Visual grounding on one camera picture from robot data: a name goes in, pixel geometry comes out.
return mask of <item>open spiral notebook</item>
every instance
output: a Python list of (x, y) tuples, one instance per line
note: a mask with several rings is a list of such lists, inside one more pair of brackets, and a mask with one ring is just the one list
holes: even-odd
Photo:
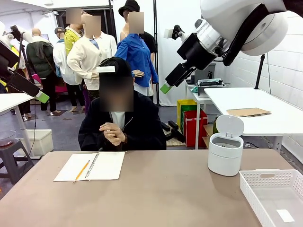
[(74, 181), (89, 161), (77, 181), (117, 180), (125, 152), (100, 152), (93, 154), (73, 154), (65, 163), (54, 181)]

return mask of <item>red bag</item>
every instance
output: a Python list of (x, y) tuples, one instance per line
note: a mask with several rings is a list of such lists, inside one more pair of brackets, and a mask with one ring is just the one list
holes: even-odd
[[(194, 147), (196, 143), (196, 118), (197, 111), (191, 110), (184, 112), (184, 135), (186, 138), (186, 146)], [(200, 111), (200, 122), (199, 122), (199, 146), (206, 147), (203, 138), (207, 136), (206, 130), (203, 125), (207, 125), (207, 115), (204, 111)]]

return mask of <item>stool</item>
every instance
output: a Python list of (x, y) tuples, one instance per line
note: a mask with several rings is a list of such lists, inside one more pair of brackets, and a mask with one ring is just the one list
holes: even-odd
[[(22, 149), (26, 157), (14, 157), (14, 153)], [(7, 174), (0, 174), (0, 178), (10, 178), (12, 184), (16, 184), (22, 177), (22, 174), (34, 166), (33, 161), (30, 159), (29, 154), (22, 142), (16, 139), (13, 144), (7, 147), (0, 147), (0, 158), (2, 158), (2, 163), (0, 163), (0, 169), (5, 166)], [(18, 167), (17, 161), (26, 161), (26, 163)]]

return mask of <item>clear glass bowl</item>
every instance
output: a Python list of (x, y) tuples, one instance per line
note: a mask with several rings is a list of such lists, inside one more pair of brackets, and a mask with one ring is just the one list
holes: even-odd
[(14, 143), (16, 131), (0, 131), (0, 147), (6, 147)]

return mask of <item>purple pants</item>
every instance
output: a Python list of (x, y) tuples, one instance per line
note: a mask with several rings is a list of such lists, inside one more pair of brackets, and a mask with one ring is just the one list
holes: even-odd
[(84, 100), (85, 100), (85, 113), (89, 110), (89, 105), (90, 105), (90, 99), (89, 99), (89, 94), (87, 92), (87, 89), (83, 88), (82, 90), (83, 95), (84, 95)]

